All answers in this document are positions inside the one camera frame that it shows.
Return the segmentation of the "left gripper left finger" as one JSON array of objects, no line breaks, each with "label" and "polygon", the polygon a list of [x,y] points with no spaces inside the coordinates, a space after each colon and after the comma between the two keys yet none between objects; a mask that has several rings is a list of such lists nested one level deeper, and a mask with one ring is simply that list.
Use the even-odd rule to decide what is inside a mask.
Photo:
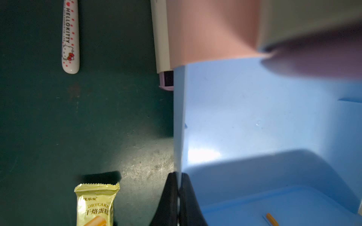
[{"label": "left gripper left finger", "polygon": [[169,173],[150,226],[178,225],[178,184],[176,173]]}]

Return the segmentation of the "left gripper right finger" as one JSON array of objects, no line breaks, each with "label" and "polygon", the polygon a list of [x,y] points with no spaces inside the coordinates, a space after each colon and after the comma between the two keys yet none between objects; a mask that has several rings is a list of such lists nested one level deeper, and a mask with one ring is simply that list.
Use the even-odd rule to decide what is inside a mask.
[{"label": "left gripper right finger", "polygon": [[179,189],[180,226],[208,226],[197,201],[190,177],[182,173],[181,186]]}]

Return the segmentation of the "gold cookie packet one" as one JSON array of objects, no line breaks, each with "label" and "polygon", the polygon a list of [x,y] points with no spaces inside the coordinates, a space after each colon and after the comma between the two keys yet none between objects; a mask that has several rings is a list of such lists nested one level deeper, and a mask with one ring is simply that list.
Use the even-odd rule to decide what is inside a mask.
[{"label": "gold cookie packet one", "polygon": [[114,225],[114,199],[120,184],[79,184],[74,192],[77,196],[78,226]]}]

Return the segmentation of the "blue drawer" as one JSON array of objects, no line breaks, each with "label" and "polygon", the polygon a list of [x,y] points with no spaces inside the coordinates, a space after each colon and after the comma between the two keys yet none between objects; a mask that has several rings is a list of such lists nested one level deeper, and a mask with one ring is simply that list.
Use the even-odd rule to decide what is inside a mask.
[{"label": "blue drawer", "polygon": [[260,58],[180,66],[174,154],[210,226],[359,226],[362,83]]}]

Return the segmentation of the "white drawer cabinet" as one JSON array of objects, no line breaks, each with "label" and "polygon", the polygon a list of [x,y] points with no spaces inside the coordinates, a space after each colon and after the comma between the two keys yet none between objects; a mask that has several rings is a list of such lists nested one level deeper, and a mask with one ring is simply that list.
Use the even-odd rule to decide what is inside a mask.
[{"label": "white drawer cabinet", "polygon": [[152,1],[151,14],[158,73],[362,25],[361,1]]}]

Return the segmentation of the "purple drawer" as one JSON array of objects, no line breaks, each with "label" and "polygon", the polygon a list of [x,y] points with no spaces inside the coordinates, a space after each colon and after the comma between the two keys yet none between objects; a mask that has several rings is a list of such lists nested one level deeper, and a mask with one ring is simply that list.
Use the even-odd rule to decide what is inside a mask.
[{"label": "purple drawer", "polygon": [[362,26],[292,39],[268,49],[261,64],[281,76],[361,80]]},{"label": "purple drawer", "polygon": [[173,91],[173,71],[165,71],[159,74],[159,88],[166,91]]}]

